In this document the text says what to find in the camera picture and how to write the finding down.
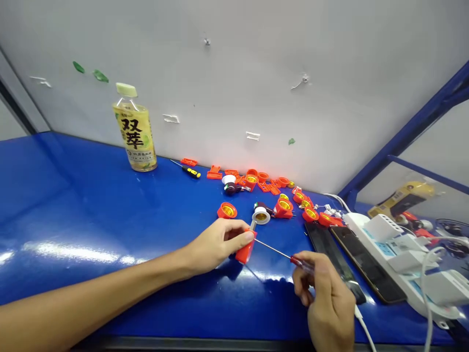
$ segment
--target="green leaf sticker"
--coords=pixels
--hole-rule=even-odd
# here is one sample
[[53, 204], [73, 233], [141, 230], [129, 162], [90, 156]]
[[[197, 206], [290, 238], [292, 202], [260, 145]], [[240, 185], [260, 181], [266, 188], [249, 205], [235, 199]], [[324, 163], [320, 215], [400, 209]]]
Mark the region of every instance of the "green leaf sticker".
[[98, 81], [109, 83], [109, 79], [100, 70], [94, 70], [93, 75]]
[[78, 72], [85, 73], [85, 69], [78, 62], [74, 61], [73, 65]]

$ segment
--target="blue workbench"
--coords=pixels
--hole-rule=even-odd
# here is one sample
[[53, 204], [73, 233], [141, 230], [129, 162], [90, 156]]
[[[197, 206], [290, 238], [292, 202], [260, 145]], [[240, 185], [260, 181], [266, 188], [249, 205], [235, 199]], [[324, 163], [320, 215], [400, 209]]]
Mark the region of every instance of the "blue workbench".
[[[228, 197], [221, 181], [206, 179], [205, 168], [197, 167], [202, 177], [192, 179], [168, 159], [158, 164], [138, 173], [122, 148], [54, 132], [0, 142], [0, 304], [180, 248], [216, 219], [224, 201], [250, 222], [256, 201], [273, 206], [277, 199], [259, 188]], [[339, 208], [335, 200], [306, 193], [315, 204]], [[258, 238], [287, 254], [311, 250], [301, 211], [296, 214], [258, 226]], [[407, 303], [383, 305], [348, 262], [367, 296], [360, 309], [375, 343], [423, 344], [426, 319]], [[97, 334], [305, 340], [306, 309], [294, 294], [293, 269], [256, 244], [246, 266], [228, 260], [172, 285]], [[355, 335], [367, 343], [359, 324]], [[453, 341], [436, 328], [433, 343]]]

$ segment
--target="red screwdriver handle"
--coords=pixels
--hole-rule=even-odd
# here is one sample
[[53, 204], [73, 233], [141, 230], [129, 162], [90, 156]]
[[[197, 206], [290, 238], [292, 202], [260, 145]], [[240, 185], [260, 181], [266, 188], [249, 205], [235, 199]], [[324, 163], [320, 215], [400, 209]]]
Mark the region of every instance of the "red screwdriver handle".
[[308, 264], [307, 262], [301, 259], [295, 258], [294, 256], [290, 257], [290, 262], [295, 264], [297, 267], [303, 269], [303, 271], [307, 272], [308, 274], [314, 275], [314, 267]]

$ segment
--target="wire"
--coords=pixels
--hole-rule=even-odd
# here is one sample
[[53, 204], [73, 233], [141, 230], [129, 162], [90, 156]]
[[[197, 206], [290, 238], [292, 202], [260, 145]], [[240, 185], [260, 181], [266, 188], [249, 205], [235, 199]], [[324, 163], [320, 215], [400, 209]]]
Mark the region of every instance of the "wire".
[[340, 198], [339, 196], [337, 196], [337, 195], [332, 195], [332, 194], [329, 194], [329, 193], [323, 193], [323, 194], [324, 194], [325, 196], [330, 196], [330, 197], [332, 197], [332, 198], [338, 200], [338, 201], [342, 204], [342, 206], [343, 206], [349, 213], [353, 213], [353, 212], [350, 210], [350, 208], [347, 206], [347, 204], [345, 204], [345, 202], [343, 201], [343, 199]]
[[415, 233], [414, 233], [412, 230], [408, 229], [407, 227], [400, 226], [400, 225], [398, 225], [398, 226], [401, 227], [401, 228], [403, 228], [404, 230], [407, 230], [407, 232], [410, 233], [411, 235], [417, 237], [417, 236], [415, 235]]
[[355, 306], [355, 317], [358, 319], [358, 321], [360, 322], [360, 325], [365, 331], [366, 337], [368, 338], [368, 341], [370, 343], [371, 350], [373, 352], [376, 352], [375, 344], [373, 343], [373, 339], [371, 338], [370, 332], [368, 331], [368, 328], [366, 327], [365, 321], [363, 320], [362, 313], [358, 309], [358, 306]]
[[[449, 241], [455, 241], [459, 242], [462, 244], [465, 244], [466, 246], [469, 247], [468, 242], [466, 242], [463, 239], [456, 238], [456, 237], [434, 237], [432, 240], [449, 240]], [[425, 347], [424, 347], [424, 352], [429, 352], [430, 351], [430, 344], [431, 344], [431, 337], [433, 335], [433, 318], [432, 318], [432, 311], [430, 307], [430, 303], [428, 301], [428, 298], [426, 297], [426, 288], [425, 288], [425, 269], [426, 266], [428, 265], [428, 262], [430, 260], [430, 257], [438, 252], [439, 250], [444, 249], [443, 247], [436, 247], [433, 248], [431, 251], [429, 251], [425, 257], [424, 260], [422, 261], [422, 272], [420, 273], [420, 290], [422, 291], [422, 298], [424, 300], [424, 304], [426, 306], [426, 316], [427, 316], [427, 330], [426, 330], [426, 339], [425, 339]]]

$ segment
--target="white power strip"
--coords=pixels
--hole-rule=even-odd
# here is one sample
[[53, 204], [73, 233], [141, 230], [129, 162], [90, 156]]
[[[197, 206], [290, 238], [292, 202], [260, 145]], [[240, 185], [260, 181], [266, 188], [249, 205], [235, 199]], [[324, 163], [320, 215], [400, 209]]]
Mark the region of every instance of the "white power strip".
[[[388, 243], [377, 241], [365, 230], [365, 224], [370, 222], [367, 216], [358, 213], [348, 213], [343, 216], [343, 220], [381, 267], [386, 270], [391, 279], [404, 291], [410, 306], [422, 316], [427, 317], [427, 308], [422, 298], [418, 282], [420, 278], [419, 271], [399, 274], [391, 267], [387, 261], [395, 257], [396, 254]], [[447, 320], [458, 319], [460, 317], [460, 312], [457, 307], [439, 307], [431, 301], [429, 302], [429, 306], [433, 313], [433, 321], [442, 329], [448, 329], [448, 325], [446, 324]]]

